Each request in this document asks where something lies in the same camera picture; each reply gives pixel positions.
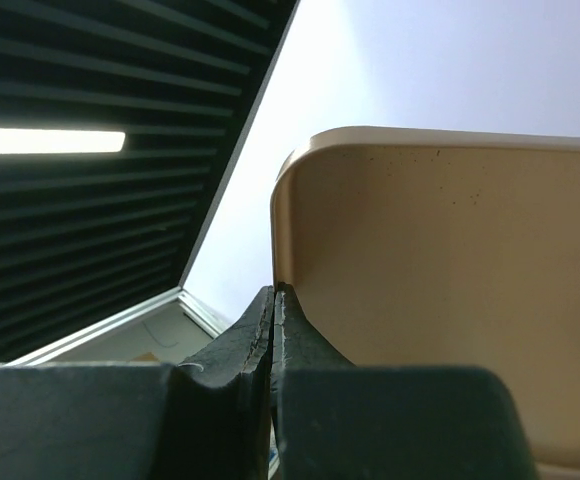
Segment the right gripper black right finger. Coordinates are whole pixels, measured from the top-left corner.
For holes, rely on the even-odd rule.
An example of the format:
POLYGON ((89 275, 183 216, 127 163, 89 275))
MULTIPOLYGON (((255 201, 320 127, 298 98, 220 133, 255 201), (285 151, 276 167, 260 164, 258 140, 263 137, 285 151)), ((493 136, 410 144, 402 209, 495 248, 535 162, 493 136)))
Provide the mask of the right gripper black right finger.
POLYGON ((360 367, 274 303, 271 400, 286 479, 534 479, 509 390, 473 366, 360 367))

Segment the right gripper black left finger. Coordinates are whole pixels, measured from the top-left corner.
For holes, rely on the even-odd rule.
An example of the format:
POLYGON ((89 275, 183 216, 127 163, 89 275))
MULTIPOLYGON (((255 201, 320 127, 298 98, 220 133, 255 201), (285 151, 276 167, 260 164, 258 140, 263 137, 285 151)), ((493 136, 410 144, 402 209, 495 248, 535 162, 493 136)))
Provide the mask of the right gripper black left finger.
POLYGON ((0 365, 0 479, 264 479, 274 291, 178 364, 0 365))

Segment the gold tin lid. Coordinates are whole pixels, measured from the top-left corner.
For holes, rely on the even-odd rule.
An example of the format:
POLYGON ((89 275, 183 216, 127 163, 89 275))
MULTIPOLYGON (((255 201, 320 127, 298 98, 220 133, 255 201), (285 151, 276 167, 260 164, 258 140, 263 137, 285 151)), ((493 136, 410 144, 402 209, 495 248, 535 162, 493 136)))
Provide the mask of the gold tin lid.
POLYGON ((580 479, 580 138, 319 133, 271 196, 274 278, 358 365, 478 365, 580 479))

